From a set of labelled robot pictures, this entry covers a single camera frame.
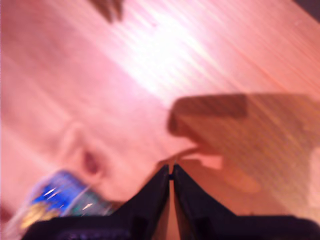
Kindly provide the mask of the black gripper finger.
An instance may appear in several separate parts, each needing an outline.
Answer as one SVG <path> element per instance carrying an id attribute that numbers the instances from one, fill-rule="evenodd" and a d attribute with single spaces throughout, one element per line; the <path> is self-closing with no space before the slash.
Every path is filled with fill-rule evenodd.
<path id="1" fill-rule="evenodd" d="M 178 164 L 173 167 L 174 203 L 180 235 L 232 235 L 235 214 L 205 192 Z"/>
<path id="2" fill-rule="evenodd" d="M 169 197 L 169 166 L 162 166 L 145 186 L 123 204 L 114 216 L 130 225 L 135 219 L 156 225 Z"/>

